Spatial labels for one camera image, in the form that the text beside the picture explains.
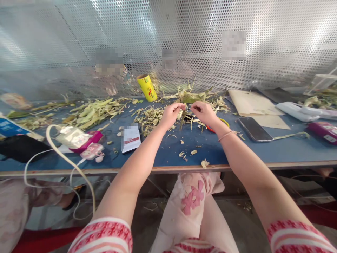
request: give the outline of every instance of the white cable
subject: white cable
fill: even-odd
[[[73,212],[73,218],[74,218],[75,220],[84,220],[84,219],[88,218],[93,212],[91,212],[90,214],[88,214],[88,215],[87,215],[86,217],[84,217],[84,218],[77,218],[77,217],[75,216],[75,213],[76,213],[76,211],[77,211],[77,209],[78,209],[78,207],[79,207],[79,205],[80,205],[80,200],[81,200],[81,198],[80,198],[80,195],[78,194],[78,192],[77,192],[76,190],[74,190],[74,188],[71,187],[71,185],[70,185],[70,186],[66,186],[66,185],[63,185],[63,186],[35,186],[35,185],[32,185],[32,184],[29,184],[28,181],[27,181],[27,170],[28,170],[28,165],[29,165],[29,163],[30,163],[36,156],[38,156],[39,154],[42,154],[42,153],[45,153],[45,152],[48,152],[48,151],[52,151],[52,150],[53,150],[53,149],[49,149],[49,150],[42,151],[42,152],[40,152],[40,153],[35,154],[32,158],[29,159],[29,161],[26,163],[25,170],[24,170],[24,183],[25,183],[25,185],[27,185],[27,186],[29,186],[29,187],[34,187],[34,188],[52,188],[52,187],[67,187],[67,188],[69,188],[70,190],[72,190],[73,192],[75,192],[75,194],[76,194],[77,197],[78,197],[78,203],[77,203],[77,205],[76,205],[76,207],[75,207],[75,210],[74,210],[74,212]],[[77,165],[83,163],[84,160],[85,160],[85,159],[82,159]],[[93,182],[93,183],[98,183],[98,182],[102,182],[102,181],[107,181],[109,184],[111,184],[111,182],[110,182],[108,179],[99,180],[99,181],[96,181],[96,182]]]
[[[75,216],[76,210],[77,210],[77,208],[80,206],[80,200],[81,200],[81,198],[80,198],[80,195],[78,194],[78,192],[74,190],[74,188],[72,188],[72,187],[70,187],[70,186],[66,186],[66,185],[63,185],[63,186],[35,186],[35,185],[32,185],[32,184],[29,184],[29,183],[28,183],[28,181],[27,181],[27,169],[28,169],[29,163],[30,163],[30,162],[31,162],[37,155],[42,154],[42,153],[45,153],[45,152],[48,152],[48,151],[51,151],[51,150],[53,150],[53,149],[49,149],[49,150],[42,151],[42,152],[40,152],[40,153],[35,154],[35,155],[34,155],[31,159],[29,159],[29,161],[26,163],[25,170],[24,170],[24,182],[25,182],[25,185],[30,186],[30,187],[34,187],[34,188],[52,188],[52,187],[67,187],[67,188],[70,188],[73,192],[75,192],[75,194],[76,194],[77,197],[78,197],[78,203],[77,203],[77,206],[76,206],[76,208],[75,208],[75,210],[74,210],[74,212],[73,212],[73,218],[74,218],[75,220],[84,220],[84,219],[88,218],[92,213],[90,213],[88,216],[86,216],[86,217],[84,217],[84,218],[77,218],[77,217]]]
[[[54,124],[49,125],[47,127],[47,130],[46,130],[47,141],[48,141],[49,145],[55,150],[55,152],[59,156],[61,156],[64,160],[66,160],[71,166],[73,166],[75,169],[77,169],[78,173],[85,179],[85,181],[87,182],[87,184],[90,188],[91,194],[92,194],[92,210],[93,210],[93,213],[95,213],[95,211],[96,211],[96,198],[95,198],[94,188],[92,187],[92,184],[89,181],[89,179],[86,177],[86,175],[81,171],[81,169],[75,163],[73,163],[68,157],[66,157],[64,154],[62,154],[61,151],[59,151],[57,149],[57,147],[55,146],[55,144],[53,143],[53,141],[50,137],[50,129],[52,127],[60,128],[60,126],[58,126],[58,125],[54,125]]]
[[[83,158],[83,159],[82,159],[81,161],[79,161],[76,165],[77,165],[77,166],[80,165],[80,164],[83,163],[85,160],[86,160],[86,159]],[[75,169],[76,169],[76,168],[74,167],[73,170],[72,170],[71,173],[70,173],[70,178],[69,178],[69,185],[70,185],[70,187],[73,187],[73,185],[72,185],[72,180],[73,180],[73,172],[74,172]]]

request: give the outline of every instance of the metal mesh panel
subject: metal mesh panel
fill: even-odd
[[[336,0],[2,1],[0,87],[30,100],[307,85],[337,58]],[[95,71],[99,49],[124,75]],[[107,60],[113,60],[107,54]]]

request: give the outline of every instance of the red patterned sleeve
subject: red patterned sleeve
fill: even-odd
[[[100,218],[90,222],[77,235],[68,253],[131,253],[129,225],[118,218]]]
[[[272,223],[268,240],[273,253],[337,253],[320,231],[299,221]]]

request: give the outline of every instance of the pink container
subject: pink container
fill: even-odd
[[[100,131],[89,131],[88,134],[90,135],[89,140],[84,143],[80,148],[78,149],[70,149],[74,153],[82,153],[84,150],[86,150],[91,143],[98,143],[99,140],[103,137],[103,134]]]
[[[328,122],[311,122],[308,124],[308,130],[322,137],[332,145],[337,145],[337,127]]]

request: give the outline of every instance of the cardboard sheet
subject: cardboard sheet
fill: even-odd
[[[290,127],[277,115],[249,115],[262,127],[280,128],[290,130]]]
[[[252,117],[263,127],[290,129],[279,117],[284,113],[263,95],[241,90],[229,90],[229,95],[240,116]]]

